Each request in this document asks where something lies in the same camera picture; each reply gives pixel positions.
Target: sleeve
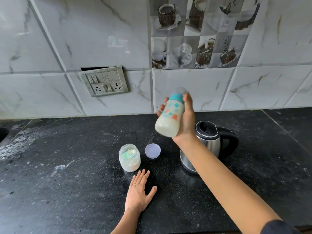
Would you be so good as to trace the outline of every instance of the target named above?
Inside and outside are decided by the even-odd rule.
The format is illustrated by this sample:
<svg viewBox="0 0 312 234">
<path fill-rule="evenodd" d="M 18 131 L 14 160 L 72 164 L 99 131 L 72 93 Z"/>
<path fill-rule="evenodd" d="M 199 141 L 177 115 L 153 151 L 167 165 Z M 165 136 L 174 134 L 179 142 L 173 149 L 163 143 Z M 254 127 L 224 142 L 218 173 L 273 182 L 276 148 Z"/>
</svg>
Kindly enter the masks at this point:
<svg viewBox="0 0 312 234">
<path fill-rule="evenodd" d="M 265 224 L 261 234 L 301 234 L 301 232 L 282 220 L 272 220 Z"/>
</svg>

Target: tile grout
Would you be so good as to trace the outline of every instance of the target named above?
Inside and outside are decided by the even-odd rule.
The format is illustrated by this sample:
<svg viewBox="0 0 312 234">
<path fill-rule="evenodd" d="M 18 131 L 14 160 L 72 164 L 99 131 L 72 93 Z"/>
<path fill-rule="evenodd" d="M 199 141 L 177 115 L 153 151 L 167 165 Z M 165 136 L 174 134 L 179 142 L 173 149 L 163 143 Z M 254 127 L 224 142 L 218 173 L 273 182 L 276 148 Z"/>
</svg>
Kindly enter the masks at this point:
<svg viewBox="0 0 312 234">
<path fill-rule="evenodd" d="M 267 115 L 268 118 L 270 118 L 276 125 L 278 125 L 283 131 L 285 131 L 294 141 L 296 141 L 308 154 L 310 154 L 312 156 L 312 154 L 310 153 L 309 150 L 307 150 L 301 143 L 299 143 L 298 140 L 296 140 L 291 134 L 288 133 L 287 130 L 285 130 L 277 121 L 275 121 L 271 116 L 269 116 L 269 114 L 267 114 L 263 109 L 261 109 L 261 111 Z"/>
</svg>

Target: kettle handle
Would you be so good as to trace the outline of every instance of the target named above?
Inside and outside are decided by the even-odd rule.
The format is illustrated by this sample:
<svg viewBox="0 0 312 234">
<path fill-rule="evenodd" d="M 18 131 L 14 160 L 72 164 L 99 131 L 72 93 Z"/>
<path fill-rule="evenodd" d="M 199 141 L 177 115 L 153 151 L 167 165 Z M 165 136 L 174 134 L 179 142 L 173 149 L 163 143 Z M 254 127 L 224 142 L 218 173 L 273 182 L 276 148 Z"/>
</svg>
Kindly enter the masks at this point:
<svg viewBox="0 0 312 234">
<path fill-rule="evenodd" d="M 229 144 L 222 151 L 220 151 L 218 158 L 223 159 L 229 156 L 238 146 L 239 139 L 233 130 L 224 127 L 217 127 L 220 134 L 221 141 L 223 139 L 228 139 Z"/>
</svg>

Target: right hand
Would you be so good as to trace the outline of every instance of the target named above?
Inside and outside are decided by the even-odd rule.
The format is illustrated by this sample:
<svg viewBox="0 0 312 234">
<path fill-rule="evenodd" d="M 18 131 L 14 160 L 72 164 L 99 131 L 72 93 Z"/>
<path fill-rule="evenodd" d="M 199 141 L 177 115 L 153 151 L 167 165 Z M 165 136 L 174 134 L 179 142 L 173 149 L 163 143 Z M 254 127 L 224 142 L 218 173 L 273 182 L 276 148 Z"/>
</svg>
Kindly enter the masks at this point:
<svg viewBox="0 0 312 234">
<path fill-rule="evenodd" d="M 196 138 L 195 133 L 195 112 L 193 109 L 193 100 L 189 93 L 183 96 L 185 111 L 181 118 L 180 130 L 175 137 L 172 137 L 173 141 L 180 146 L 185 140 L 188 140 L 193 137 Z M 160 116 L 164 110 L 165 105 L 160 106 L 160 110 L 157 111 L 157 116 Z"/>
</svg>

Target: power socket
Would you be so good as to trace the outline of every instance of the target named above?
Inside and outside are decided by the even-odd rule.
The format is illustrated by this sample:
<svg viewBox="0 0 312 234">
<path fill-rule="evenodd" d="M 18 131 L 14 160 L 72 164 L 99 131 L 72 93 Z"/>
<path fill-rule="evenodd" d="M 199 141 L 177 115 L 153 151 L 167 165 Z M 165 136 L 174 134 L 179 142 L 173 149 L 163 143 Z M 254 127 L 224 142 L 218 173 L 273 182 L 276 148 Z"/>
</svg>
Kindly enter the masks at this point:
<svg viewBox="0 0 312 234">
<path fill-rule="evenodd" d="M 79 74 L 92 97 L 129 92 L 121 66 L 81 71 Z"/>
</svg>

